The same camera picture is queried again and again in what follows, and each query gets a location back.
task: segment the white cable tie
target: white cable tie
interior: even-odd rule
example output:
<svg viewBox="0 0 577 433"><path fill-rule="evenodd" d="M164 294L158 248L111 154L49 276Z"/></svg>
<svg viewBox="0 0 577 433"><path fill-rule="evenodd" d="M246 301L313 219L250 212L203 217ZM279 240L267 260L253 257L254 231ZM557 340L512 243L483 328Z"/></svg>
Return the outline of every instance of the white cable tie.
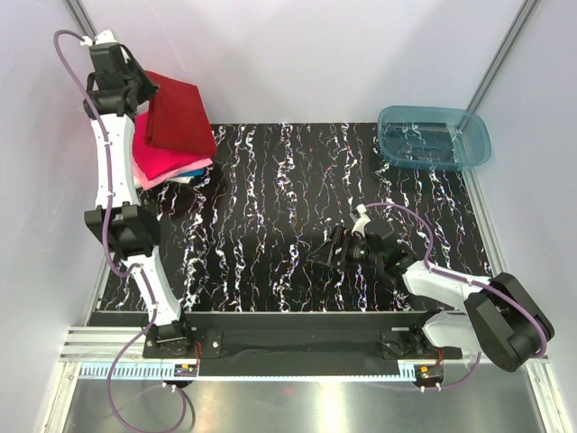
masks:
<svg viewBox="0 0 577 433"><path fill-rule="evenodd" d="M361 203L359 206L357 206L357 212L359 212L359 215L366 214L367 207L365 207L363 203Z"/></svg>
<svg viewBox="0 0 577 433"><path fill-rule="evenodd" d="M91 47L94 45L94 41L90 39L88 36L83 36L82 41L80 41L80 46L82 47Z"/></svg>

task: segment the metal floor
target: metal floor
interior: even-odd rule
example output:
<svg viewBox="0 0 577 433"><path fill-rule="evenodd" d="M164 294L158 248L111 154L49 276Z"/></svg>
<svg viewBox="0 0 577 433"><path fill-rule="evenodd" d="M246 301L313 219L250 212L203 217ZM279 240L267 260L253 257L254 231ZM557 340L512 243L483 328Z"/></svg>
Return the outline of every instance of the metal floor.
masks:
<svg viewBox="0 0 577 433"><path fill-rule="evenodd" d="M463 365L446 368L446 383L466 373ZM113 383L116 405L123 406L153 384ZM186 392L194 405L195 418L193 421L189 412L179 432L545 432L527 371L505 373L491 364L481 364L463 387L425 394L354 382L195 382ZM173 425L181 407L177 395L157 390L133 401L122 413L137 428L159 431ZM105 381L81 379L64 431L129 430L111 415Z"/></svg>

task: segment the red cloth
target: red cloth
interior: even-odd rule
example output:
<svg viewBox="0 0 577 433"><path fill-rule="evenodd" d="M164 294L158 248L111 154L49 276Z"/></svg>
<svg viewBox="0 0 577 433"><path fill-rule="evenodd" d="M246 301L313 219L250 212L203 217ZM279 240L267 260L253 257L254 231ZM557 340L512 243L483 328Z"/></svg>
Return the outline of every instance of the red cloth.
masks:
<svg viewBox="0 0 577 433"><path fill-rule="evenodd" d="M160 86L149 105L146 144L215 156L215 139L198 88L154 72L146 73Z"/></svg>
<svg viewBox="0 0 577 433"><path fill-rule="evenodd" d="M207 158L207 155L155 149L144 142L149 114L137 115L134 126L133 157L148 180L155 180L164 173L187 167L193 162Z"/></svg>

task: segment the plastic bin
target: plastic bin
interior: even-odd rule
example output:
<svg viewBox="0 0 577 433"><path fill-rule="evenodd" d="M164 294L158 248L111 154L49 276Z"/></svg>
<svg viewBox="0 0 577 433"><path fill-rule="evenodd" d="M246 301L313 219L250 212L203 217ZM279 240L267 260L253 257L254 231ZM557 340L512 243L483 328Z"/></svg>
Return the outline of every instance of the plastic bin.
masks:
<svg viewBox="0 0 577 433"><path fill-rule="evenodd" d="M480 117L466 110L390 106L380 112L380 150L390 165L462 171L490 157L490 138Z"/></svg>

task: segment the marble pattern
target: marble pattern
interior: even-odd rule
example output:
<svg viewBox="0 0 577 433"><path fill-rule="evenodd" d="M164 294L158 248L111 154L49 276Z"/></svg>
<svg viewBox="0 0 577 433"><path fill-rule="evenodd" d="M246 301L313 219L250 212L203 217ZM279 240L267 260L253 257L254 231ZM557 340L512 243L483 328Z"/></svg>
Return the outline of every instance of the marble pattern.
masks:
<svg viewBox="0 0 577 433"><path fill-rule="evenodd" d="M160 253L186 311L382 311L436 303L388 290L374 272L307 262L359 203L392 199L435 232L432 260L460 272L490 266L458 173L401 170L380 156L375 124L220 124L215 166L190 185L140 193L158 214ZM425 234L397 210L386 218L417 256ZM133 281L108 278L101 310L143 310Z"/></svg>

